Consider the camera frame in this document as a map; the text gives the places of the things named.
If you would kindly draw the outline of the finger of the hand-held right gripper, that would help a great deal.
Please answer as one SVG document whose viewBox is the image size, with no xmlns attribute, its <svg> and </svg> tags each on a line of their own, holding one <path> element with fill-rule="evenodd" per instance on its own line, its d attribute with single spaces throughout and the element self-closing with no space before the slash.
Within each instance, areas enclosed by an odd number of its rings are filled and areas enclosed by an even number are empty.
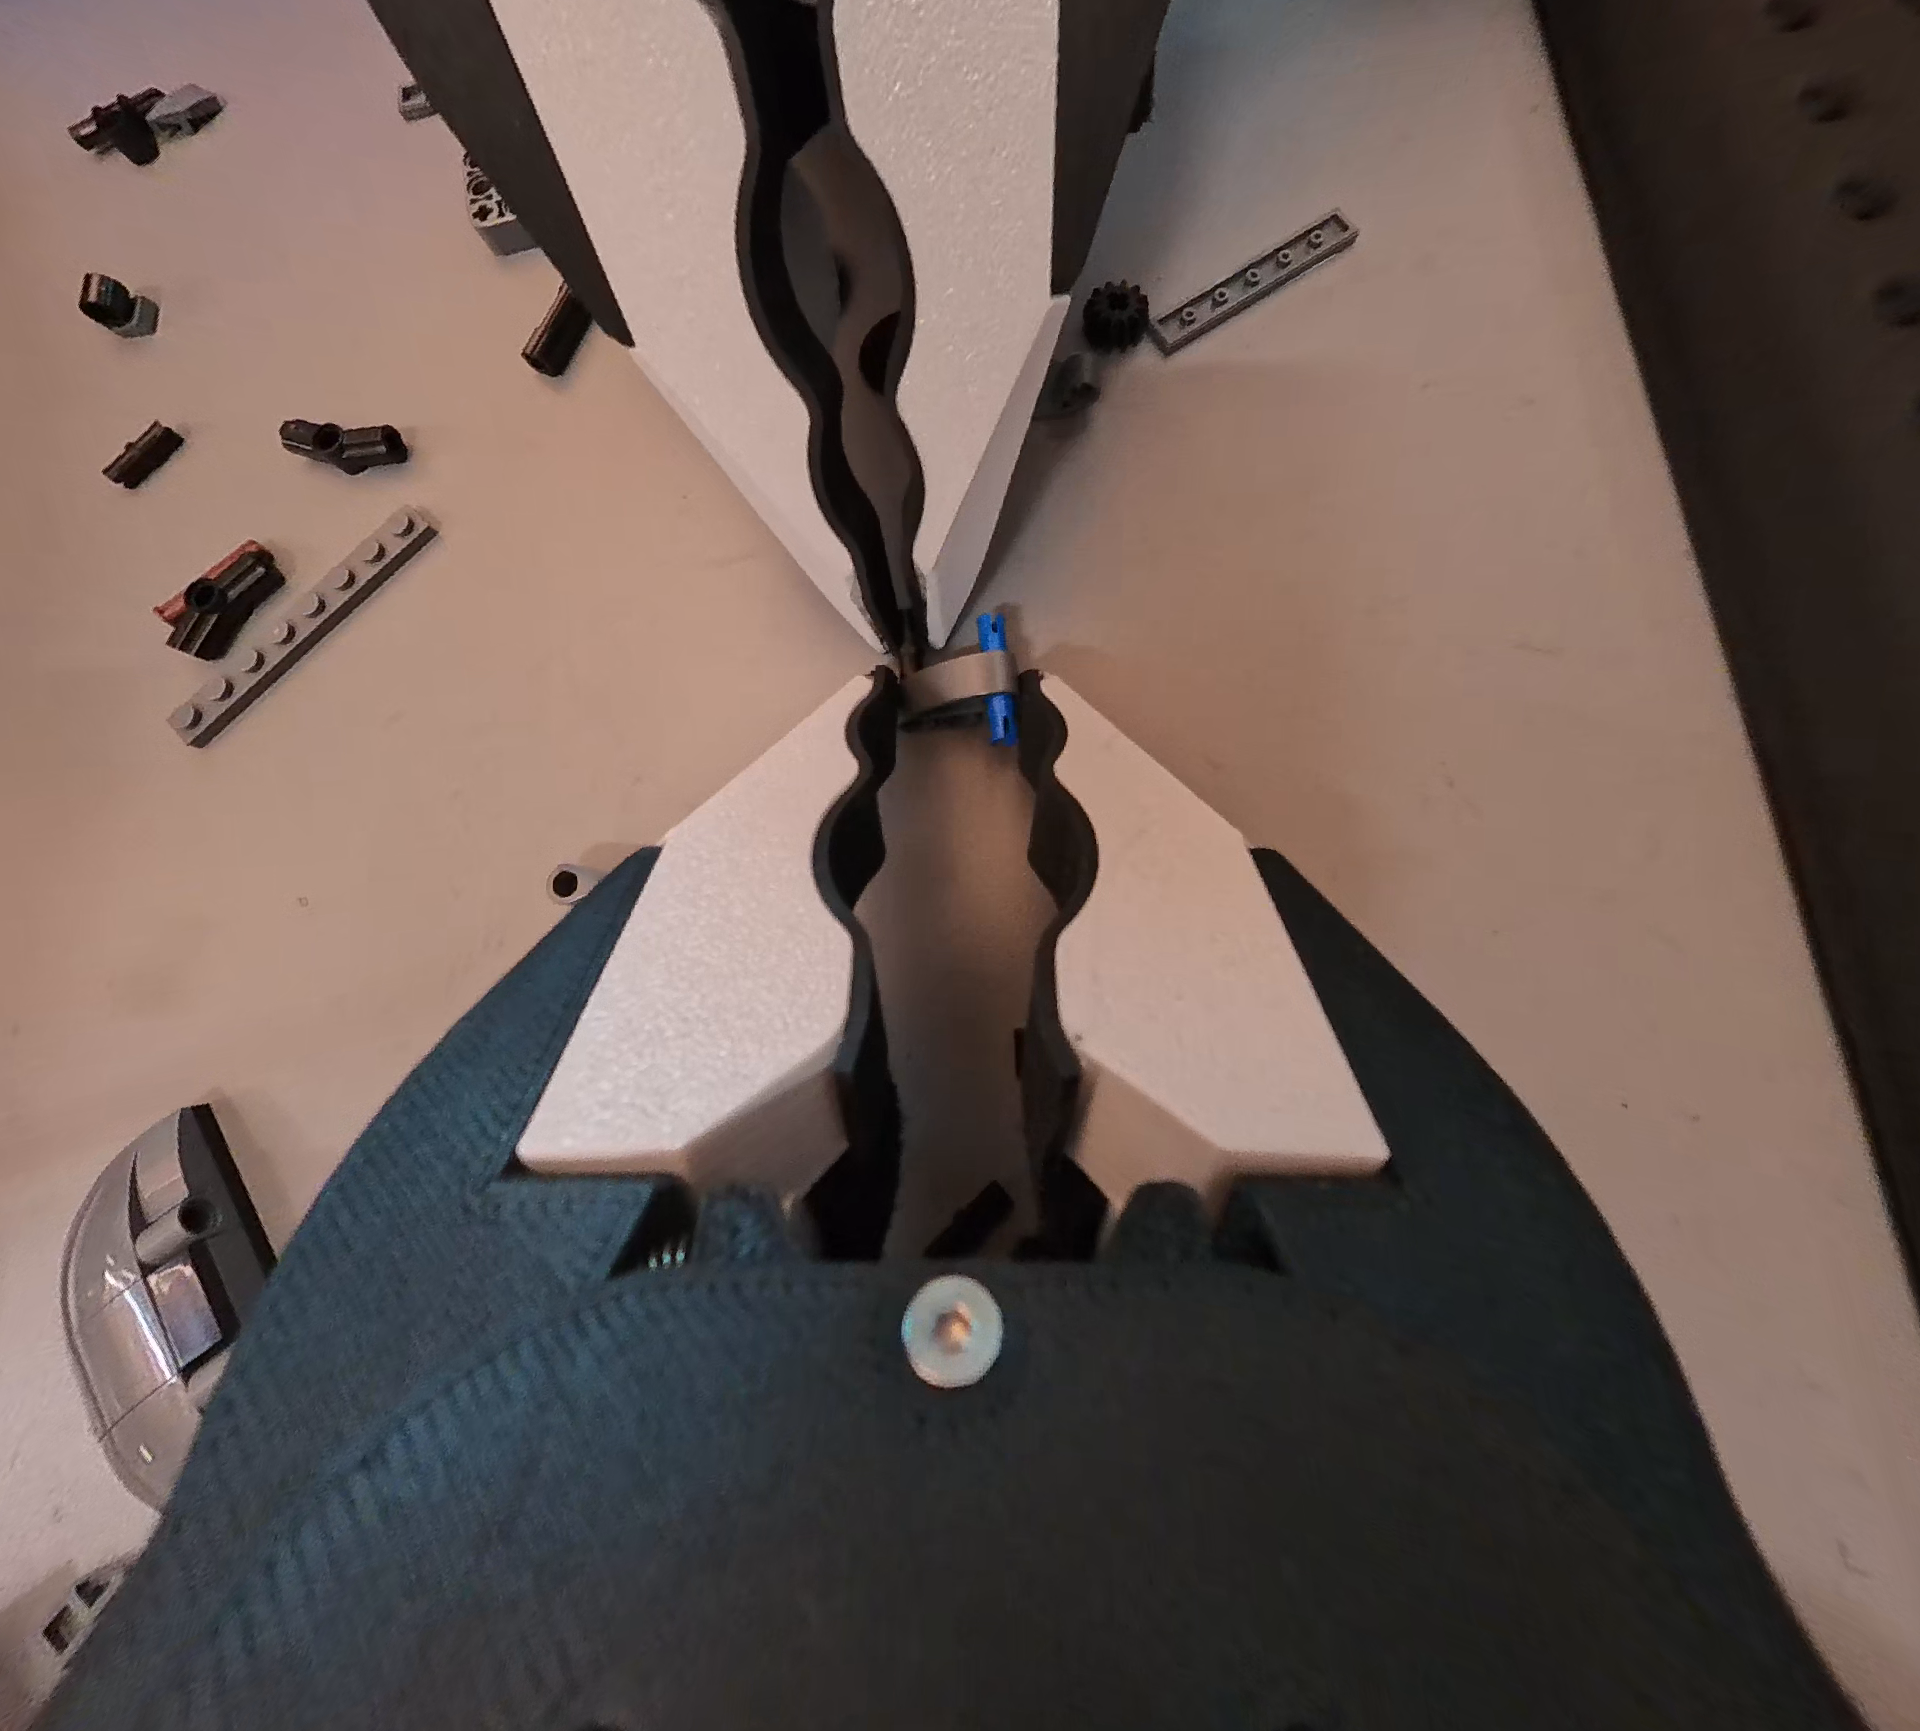
<svg viewBox="0 0 1920 1731">
<path fill-rule="evenodd" d="M 927 639 L 984 568 L 1068 299 L 1051 288 L 1061 0 L 832 0 L 838 102 L 897 212 L 894 405 L 922 471 Z"/>
<path fill-rule="evenodd" d="M 788 255 L 792 163 L 828 129 L 800 0 L 487 0 L 631 353 L 804 573 L 877 641 L 917 646 L 844 437 L 844 378 Z"/>
</svg>

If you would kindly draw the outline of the light grey lego block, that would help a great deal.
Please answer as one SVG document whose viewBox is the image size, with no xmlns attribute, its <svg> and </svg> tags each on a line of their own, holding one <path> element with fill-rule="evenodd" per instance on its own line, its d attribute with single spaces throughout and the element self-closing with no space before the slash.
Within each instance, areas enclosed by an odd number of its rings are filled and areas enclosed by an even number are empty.
<svg viewBox="0 0 1920 1731">
<path fill-rule="evenodd" d="M 492 185 L 487 174 L 473 160 L 463 158 L 468 227 L 487 250 L 496 257 L 516 257 L 538 250 L 538 240 L 529 233 L 517 212 L 506 205 L 503 193 Z"/>
</svg>

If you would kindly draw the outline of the long grey lego plate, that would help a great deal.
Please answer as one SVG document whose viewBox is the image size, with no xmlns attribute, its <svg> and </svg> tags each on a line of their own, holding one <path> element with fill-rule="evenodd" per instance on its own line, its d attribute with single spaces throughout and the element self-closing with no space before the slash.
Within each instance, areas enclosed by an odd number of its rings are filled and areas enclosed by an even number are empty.
<svg viewBox="0 0 1920 1731">
<path fill-rule="evenodd" d="M 1260 255 L 1221 279 L 1154 311 L 1148 335 L 1165 356 L 1186 350 L 1198 339 L 1255 307 L 1263 297 L 1306 279 L 1333 257 L 1346 255 L 1357 244 L 1357 234 L 1359 231 L 1351 220 L 1333 209 L 1308 224 L 1308 228 L 1263 248 Z"/>
<path fill-rule="evenodd" d="M 190 748 L 224 735 L 320 644 L 360 613 L 398 573 L 437 541 L 439 518 L 422 506 L 393 512 L 291 605 L 249 628 L 182 703 L 167 712 L 170 732 Z"/>
</svg>

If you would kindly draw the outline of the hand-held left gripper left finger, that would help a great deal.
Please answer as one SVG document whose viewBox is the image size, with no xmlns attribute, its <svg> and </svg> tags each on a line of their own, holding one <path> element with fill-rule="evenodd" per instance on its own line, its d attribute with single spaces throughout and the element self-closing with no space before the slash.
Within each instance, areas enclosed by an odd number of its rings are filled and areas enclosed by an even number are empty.
<svg viewBox="0 0 1920 1731">
<path fill-rule="evenodd" d="M 898 676 L 853 676 L 666 831 L 517 1162 L 773 1190 L 886 1229 L 898 1093 L 856 906 L 886 858 Z"/>
</svg>

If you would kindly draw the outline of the black angled lego connector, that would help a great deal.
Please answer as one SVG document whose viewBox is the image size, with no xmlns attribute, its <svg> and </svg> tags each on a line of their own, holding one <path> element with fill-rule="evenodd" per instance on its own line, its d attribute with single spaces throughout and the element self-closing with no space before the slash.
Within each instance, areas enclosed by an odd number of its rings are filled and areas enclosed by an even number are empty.
<svg viewBox="0 0 1920 1731">
<path fill-rule="evenodd" d="M 411 458 L 410 444 L 392 421 L 344 426 L 290 417 L 279 426 L 279 442 L 291 454 L 346 474 L 397 468 Z"/>
</svg>

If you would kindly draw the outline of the grey curved lego assembly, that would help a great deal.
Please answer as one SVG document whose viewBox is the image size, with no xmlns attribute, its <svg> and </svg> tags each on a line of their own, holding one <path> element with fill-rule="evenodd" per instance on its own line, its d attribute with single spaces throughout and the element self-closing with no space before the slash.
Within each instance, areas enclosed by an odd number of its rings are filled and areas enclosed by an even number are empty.
<svg viewBox="0 0 1920 1731">
<path fill-rule="evenodd" d="M 60 1251 L 60 1326 L 112 1476 L 160 1511 L 277 1251 L 208 1103 L 121 1146 Z"/>
</svg>

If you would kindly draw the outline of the black cross lego connector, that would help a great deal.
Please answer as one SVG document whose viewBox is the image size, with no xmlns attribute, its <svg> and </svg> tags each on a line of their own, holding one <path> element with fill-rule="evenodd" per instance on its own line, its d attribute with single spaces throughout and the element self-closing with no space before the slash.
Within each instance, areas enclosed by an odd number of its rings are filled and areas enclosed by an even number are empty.
<svg viewBox="0 0 1920 1731">
<path fill-rule="evenodd" d="M 157 160 L 160 146 L 198 135 L 224 111 L 224 98 L 201 84 L 170 92 L 157 86 L 118 94 L 68 125 L 69 139 L 89 154 L 111 154 L 135 164 Z"/>
</svg>

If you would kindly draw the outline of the black and brown lego piece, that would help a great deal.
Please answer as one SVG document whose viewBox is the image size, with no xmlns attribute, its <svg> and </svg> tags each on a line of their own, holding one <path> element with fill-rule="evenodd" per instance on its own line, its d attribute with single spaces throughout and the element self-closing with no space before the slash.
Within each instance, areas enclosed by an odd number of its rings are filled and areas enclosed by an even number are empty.
<svg viewBox="0 0 1920 1731">
<path fill-rule="evenodd" d="M 157 605 L 167 649 L 201 661 L 226 658 L 253 616 L 283 590 L 275 550 L 249 539 Z"/>
</svg>

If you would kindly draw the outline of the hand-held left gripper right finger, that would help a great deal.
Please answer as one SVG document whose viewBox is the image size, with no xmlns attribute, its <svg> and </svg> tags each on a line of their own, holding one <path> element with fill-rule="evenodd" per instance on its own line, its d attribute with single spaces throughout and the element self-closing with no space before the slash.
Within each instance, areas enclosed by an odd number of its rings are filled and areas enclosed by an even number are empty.
<svg viewBox="0 0 1920 1731">
<path fill-rule="evenodd" d="M 1037 690 L 1093 856 L 1051 958 L 1068 1165 L 1113 1215 L 1154 1186 L 1215 1215 L 1242 1178 L 1377 1174 L 1389 1142 L 1248 838 L 1061 674 Z"/>
</svg>

